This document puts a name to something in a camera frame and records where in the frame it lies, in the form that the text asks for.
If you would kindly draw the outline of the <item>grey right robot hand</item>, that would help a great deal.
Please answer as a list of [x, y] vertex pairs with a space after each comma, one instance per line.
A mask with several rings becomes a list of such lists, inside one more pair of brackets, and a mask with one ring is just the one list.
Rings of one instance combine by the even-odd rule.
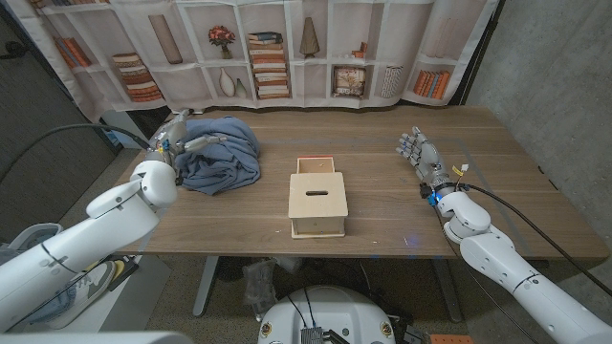
[[396, 151], [414, 167], [421, 183], [442, 195], [455, 191], [442, 156], [418, 127], [414, 126], [411, 134], [403, 133], [399, 143]]

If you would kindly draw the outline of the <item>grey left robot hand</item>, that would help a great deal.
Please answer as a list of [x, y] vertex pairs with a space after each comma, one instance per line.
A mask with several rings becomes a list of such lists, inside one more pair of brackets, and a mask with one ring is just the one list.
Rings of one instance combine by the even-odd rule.
[[164, 124], [149, 142], [144, 159], [146, 161], [161, 161], [174, 166], [178, 155], [196, 152], [208, 145], [227, 140], [225, 136], [203, 136], [187, 140], [187, 117], [191, 109], [175, 112], [174, 119]]

